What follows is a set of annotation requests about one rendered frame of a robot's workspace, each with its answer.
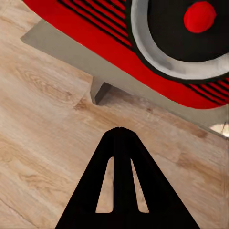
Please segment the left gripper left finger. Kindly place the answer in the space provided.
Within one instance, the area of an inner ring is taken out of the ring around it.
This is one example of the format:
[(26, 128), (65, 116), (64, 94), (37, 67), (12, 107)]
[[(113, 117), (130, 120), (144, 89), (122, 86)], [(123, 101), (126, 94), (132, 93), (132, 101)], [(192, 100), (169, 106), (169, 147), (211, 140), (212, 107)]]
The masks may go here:
[[(108, 160), (112, 156), (113, 211), (96, 213)], [(104, 133), (55, 229), (127, 229), (119, 127)]]

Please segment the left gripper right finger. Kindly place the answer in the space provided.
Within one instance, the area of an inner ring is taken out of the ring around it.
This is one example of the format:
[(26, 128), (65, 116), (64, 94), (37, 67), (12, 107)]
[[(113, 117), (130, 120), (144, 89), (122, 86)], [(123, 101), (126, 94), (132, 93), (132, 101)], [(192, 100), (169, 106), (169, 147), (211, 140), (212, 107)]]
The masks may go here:
[[(137, 134), (120, 127), (127, 229), (200, 229)], [(149, 213), (138, 210), (132, 163)]]

